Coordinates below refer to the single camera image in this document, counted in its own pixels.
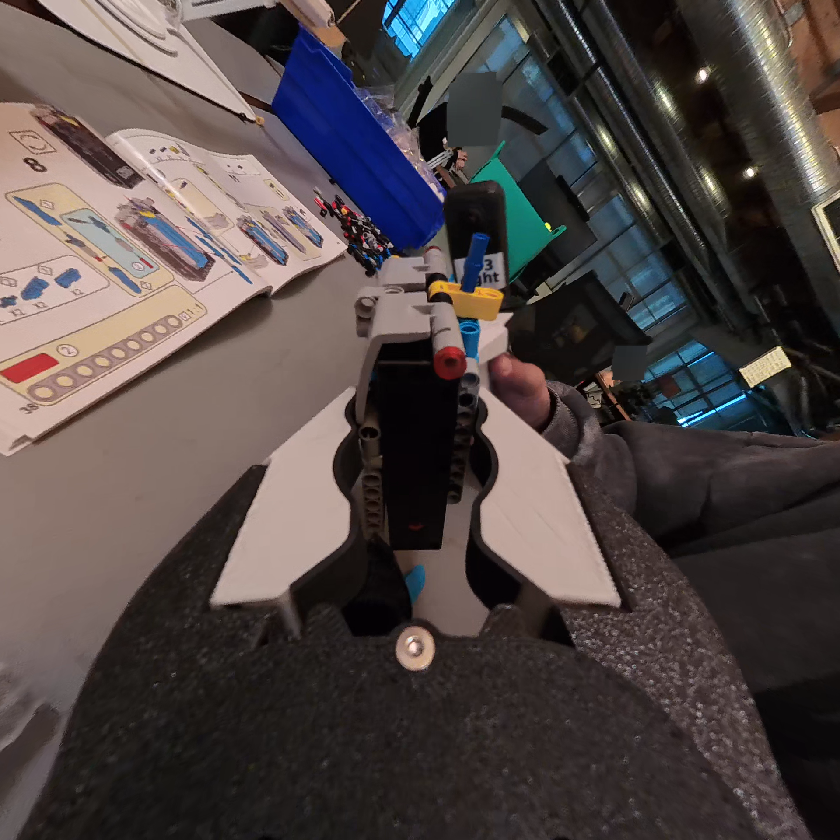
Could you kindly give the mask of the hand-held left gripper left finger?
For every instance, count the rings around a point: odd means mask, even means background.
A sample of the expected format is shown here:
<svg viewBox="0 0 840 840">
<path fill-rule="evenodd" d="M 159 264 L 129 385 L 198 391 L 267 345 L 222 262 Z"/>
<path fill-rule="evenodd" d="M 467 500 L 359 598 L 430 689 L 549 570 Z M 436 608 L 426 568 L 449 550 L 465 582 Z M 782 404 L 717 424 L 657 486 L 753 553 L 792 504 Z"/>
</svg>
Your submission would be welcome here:
<svg viewBox="0 0 840 840">
<path fill-rule="evenodd" d="M 364 541 L 350 478 L 336 476 L 348 421 L 309 421 L 275 449 L 211 594 L 211 607 L 278 606 L 304 617 L 345 606 L 364 583 Z"/>
</svg>

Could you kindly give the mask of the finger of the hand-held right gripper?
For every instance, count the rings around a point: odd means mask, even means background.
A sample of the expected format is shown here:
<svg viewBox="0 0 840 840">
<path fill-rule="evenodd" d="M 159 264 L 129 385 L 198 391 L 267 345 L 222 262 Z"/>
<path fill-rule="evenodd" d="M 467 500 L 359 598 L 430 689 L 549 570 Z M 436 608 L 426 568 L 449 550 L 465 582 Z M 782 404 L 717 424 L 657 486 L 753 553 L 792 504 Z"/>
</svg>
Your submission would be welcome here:
<svg viewBox="0 0 840 840">
<path fill-rule="evenodd" d="M 478 363 L 482 371 L 489 369 L 489 363 L 508 351 L 510 342 L 508 323 L 511 312 L 501 312 L 494 320 L 479 320 Z"/>
</svg>

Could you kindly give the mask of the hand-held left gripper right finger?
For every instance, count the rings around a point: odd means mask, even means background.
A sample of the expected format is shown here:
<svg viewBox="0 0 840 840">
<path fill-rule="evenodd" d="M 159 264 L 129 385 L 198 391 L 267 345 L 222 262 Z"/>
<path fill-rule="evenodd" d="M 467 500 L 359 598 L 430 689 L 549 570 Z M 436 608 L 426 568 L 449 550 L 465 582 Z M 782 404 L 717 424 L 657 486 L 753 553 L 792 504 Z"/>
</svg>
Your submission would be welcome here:
<svg viewBox="0 0 840 840">
<path fill-rule="evenodd" d="M 468 583 L 487 608 L 530 587 L 551 605 L 619 608 L 620 591 L 569 460 L 492 394 L 481 394 L 470 467 Z"/>
</svg>

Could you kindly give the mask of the black blue brick model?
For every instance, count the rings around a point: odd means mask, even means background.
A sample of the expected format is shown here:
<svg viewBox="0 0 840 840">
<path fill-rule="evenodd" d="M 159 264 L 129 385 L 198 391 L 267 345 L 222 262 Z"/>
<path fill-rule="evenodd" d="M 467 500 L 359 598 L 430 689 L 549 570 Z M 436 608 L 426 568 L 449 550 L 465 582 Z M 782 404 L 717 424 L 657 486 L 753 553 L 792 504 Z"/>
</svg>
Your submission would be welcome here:
<svg viewBox="0 0 840 840">
<path fill-rule="evenodd" d="M 363 288 L 354 303 L 366 349 L 354 397 L 364 528 L 396 551 L 443 546 L 463 493 L 480 391 L 480 327 L 504 294 L 483 285 L 490 236 L 473 234 L 460 273 L 428 247 L 414 270 Z"/>
</svg>

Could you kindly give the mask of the person's right forearm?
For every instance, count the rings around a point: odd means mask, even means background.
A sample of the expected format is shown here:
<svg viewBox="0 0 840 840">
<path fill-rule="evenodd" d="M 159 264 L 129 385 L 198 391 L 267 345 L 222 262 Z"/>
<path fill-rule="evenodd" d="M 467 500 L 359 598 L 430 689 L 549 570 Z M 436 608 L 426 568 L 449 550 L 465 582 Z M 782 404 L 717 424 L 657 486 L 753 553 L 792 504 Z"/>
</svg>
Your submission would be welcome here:
<svg viewBox="0 0 840 840">
<path fill-rule="evenodd" d="M 838 442 L 620 422 L 547 384 L 542 431 L 671 557 L 809 535 L 838 538 Z"/>
</svg>

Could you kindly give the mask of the grey desk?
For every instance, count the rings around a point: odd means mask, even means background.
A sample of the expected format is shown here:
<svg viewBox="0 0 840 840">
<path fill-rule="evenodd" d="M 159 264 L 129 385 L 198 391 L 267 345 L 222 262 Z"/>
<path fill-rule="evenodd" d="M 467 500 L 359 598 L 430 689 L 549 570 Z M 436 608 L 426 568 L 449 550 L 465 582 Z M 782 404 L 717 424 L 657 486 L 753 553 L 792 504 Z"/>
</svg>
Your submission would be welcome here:
<svg viewBox="0 0 840 840">
<path fill-rule="evenodd" d="M 340 194 L 287 127 L 246 123 L 35 10 L 2 2 L 2 98 L 100 134 L 142 128 L 252 154 L 305 207 Z M 350 257 L 258 297 L 53 434 L 2 457 L 2 665 L 36 704 L 2 759 L 2 838 L 26 823 L 88 670 L 154 567 L 245 470 L 356 382 Z"/>
</svg>

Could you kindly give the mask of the person's right hand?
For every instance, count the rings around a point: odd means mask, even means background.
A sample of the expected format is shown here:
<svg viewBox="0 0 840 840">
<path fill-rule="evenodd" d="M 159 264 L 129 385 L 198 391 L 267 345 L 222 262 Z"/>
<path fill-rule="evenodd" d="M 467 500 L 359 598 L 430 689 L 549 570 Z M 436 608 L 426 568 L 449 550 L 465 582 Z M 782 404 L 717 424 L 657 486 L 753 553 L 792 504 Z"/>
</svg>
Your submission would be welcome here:
<svg viewBox="0 0 840 840">
<path fill-rule="evenodd" d="M 488 371 L 495 397 L 524 423 L 542 433 L 552 421 L 554 403 L 540 368 L 521 362 L 510 353 L 502 353 L 489 362 Z"/>
</svg>

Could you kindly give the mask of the teal plastic panel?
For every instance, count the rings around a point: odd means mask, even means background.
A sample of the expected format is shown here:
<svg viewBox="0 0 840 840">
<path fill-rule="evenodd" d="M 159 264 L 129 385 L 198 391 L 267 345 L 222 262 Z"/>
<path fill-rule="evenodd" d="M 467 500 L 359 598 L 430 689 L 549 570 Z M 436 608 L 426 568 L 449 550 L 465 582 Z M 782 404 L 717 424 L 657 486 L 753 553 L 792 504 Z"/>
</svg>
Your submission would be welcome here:
<svg viewBox="0 0 840 840">
<path fill-rule="evenodd" d="M 546 223 L 507 167 L 501 162 L 506 145 L 501 141 L 489 160 L 469 179 L 469 184 L 495 182 L 504 193 L 507 219 L 507 278 L 516 280 L 527 265 L 554 240 L 564 235 L 564 225 L 552 227 Z"/>
</svg>

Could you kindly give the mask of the pile of small bricks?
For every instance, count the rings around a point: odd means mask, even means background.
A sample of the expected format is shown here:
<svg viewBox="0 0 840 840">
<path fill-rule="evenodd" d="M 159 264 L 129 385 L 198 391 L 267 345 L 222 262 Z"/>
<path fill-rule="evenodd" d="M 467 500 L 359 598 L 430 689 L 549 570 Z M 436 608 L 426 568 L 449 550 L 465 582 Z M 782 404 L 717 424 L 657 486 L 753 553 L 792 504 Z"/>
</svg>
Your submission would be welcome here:
<svg viewBox="0 0 840 840">
<path fill-rule="evenodd" d="M 377 275 L 385 261 L 396 253 L 393 242 L 369 217 L 354 211 L 341 195 L 336 194 L 329 199 L 317 187 L 313 191 L 320 215 L 329 216 L 340 225 L 347 253 L 362 267 L 367 277 Z"/>
</svg>

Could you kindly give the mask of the blue plastic bin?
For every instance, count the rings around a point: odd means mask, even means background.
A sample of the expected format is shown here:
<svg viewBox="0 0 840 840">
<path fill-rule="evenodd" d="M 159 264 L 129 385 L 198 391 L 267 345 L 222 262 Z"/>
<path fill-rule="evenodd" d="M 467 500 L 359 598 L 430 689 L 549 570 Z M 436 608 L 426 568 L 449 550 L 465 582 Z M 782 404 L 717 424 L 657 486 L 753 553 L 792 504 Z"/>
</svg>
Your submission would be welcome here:
<svg viewBox="0 0 840 840">
<path fill-rule="evenodd" d="M 398 250 L 426 246 L 444 204 L 356 94 L 350 69 L 299 27 L 271 107 Z"/>
</svg>

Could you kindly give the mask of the clear plastic bag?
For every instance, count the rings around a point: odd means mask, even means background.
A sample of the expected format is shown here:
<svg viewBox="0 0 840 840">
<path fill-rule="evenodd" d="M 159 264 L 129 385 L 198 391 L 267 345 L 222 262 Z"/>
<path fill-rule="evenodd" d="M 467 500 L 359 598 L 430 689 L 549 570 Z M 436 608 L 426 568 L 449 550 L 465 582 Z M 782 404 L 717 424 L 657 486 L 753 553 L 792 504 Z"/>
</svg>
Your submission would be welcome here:
<svg viewBox="0 0 840 840">
<path fill-rule="evenodd" d="M 405 157 L 413 164 L 420 162 L 423 157 L 418 131 L 409 126 L 396 106 L 395 85 L 361 86 L 356 87 L 354 92 Z"/>
</svg>

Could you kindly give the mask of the instruction booklet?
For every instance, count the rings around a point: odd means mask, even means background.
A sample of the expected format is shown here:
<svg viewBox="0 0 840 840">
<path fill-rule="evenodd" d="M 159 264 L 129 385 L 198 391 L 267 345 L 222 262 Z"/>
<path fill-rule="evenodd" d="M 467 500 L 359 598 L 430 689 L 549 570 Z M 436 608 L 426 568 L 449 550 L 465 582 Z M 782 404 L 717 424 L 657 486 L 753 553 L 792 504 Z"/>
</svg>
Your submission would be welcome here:
<svg viewBox="0 0 840 840">
<path fill-rule="evenodd" d="M 251 154 L 1 108 L 1 432 L 11 455 L 342 240 Z"/>
</svg>

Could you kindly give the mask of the metal ventilation duct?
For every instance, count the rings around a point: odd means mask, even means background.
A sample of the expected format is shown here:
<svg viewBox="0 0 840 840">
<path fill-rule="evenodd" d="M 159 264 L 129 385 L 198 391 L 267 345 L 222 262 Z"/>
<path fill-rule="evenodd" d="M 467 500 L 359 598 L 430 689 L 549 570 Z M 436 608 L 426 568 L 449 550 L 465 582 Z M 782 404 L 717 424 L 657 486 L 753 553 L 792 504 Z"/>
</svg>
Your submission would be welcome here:
<svg viewBox="0 0 840 840">
<path fill-rule="evenodd" d="M 616 88 L 741 298 L 780 286 L 838 332 L 838 151 L 772 2 L 547 2 Z"/>
</svg>

